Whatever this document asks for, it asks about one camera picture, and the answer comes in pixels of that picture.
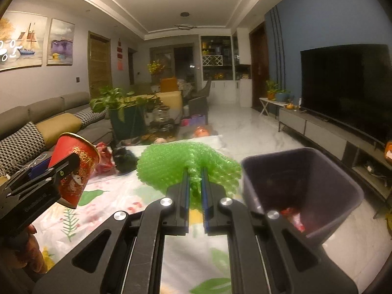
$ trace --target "metal bolt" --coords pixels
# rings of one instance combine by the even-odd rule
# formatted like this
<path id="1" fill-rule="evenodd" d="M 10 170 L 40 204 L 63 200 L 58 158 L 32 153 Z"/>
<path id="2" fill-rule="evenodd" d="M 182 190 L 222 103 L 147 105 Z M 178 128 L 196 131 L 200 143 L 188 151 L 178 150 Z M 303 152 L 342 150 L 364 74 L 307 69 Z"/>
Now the metal bolt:
<path id="1" fill-rule="evenodd" d="M 279 212 L 276 210 L 271 210 L 271 211 L 268 211 L 267 216 L 268 216 L 268 218 L 275 220 L 275 219 L 279 218 Z"/>
<path id="2" fill-rule="evenodd" d="M 113 217 L 115 220 L 121 221 L 127 217 L 127 214 L 124 211 L 117 211 L 115 214 L 113 214 Z"/>
<path id="3" fill-rule="evenodd" d="M 221 200 L 220 200 L 220 203 L 221 203 L 221 205 L 230 205 L 230 204 L 232 204 L 233 203 L 233 200 L 231 199 L 231 198 L 227 198 L 227 197 L 225 197 L 225 198 L 222 198 Z"/>
<path id="4" fill-rule="evenodd" d="M 173 203 L 173 200 L 170 198 L 163 198 L 161 199 L 160 203 L 164 206 L 164 207 L 168 207 L 169 205 L 171 205 Z"/>

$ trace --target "television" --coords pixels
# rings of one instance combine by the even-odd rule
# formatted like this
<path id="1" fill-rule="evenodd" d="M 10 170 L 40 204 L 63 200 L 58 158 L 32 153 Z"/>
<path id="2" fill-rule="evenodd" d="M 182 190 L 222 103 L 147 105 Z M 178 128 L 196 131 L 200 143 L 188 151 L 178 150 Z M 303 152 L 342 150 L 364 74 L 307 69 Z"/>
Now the television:
<path id="1" fill-rule="evenodd" d="M 302 104 L 382 145 L 392 139 L 389 47 L 356 44 L 301 52 Z"/>

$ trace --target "orange chair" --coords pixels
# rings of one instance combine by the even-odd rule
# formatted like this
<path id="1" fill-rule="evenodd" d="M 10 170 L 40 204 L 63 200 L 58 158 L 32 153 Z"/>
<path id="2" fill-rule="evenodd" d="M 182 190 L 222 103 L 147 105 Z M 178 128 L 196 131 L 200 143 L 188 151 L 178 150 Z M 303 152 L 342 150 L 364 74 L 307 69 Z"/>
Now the orange chair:
<path id="1" fill-rule="evenodd" d="M 177 78 L 170 77 L 161 79 L 161 93 L 175 92 L 177 90 Z"/>

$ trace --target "human hand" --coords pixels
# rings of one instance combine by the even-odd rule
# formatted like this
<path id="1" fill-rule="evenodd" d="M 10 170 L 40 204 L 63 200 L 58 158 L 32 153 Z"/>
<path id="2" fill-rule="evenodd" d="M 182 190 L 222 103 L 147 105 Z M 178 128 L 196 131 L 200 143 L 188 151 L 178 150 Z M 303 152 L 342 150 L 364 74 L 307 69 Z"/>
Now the human hand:
<path id="1" fill-rule="evenodd" d="M 27 227 L 29 239 L 22 251 L 11 250 L 7 247 L 0 246 L 0 256 L 5 264 L 12 269 L 22 269 L 29 265 L 29 268 L 40 274 L 48 271 L 44 258 L 40 251 L 40 246 L 33 234 L 37 233 L 35 227 L 31 224 Z"/>

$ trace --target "painting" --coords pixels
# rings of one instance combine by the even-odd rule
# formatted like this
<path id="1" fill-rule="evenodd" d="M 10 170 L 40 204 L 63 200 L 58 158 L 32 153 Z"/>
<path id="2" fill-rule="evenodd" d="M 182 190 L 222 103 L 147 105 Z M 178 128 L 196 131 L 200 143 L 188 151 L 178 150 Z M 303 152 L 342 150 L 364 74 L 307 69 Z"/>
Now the painting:
<path id="1" fill-rule="evenodd" d="M 72 65 L 75 24 L 52 19 L 48 39 L 48 65 Z"/>
<path id="2" fill-rule="evenodd" d="M 0 19 L 0 71 L 42 65 L 42 47 L 48 18 L 6 11 Z"/>

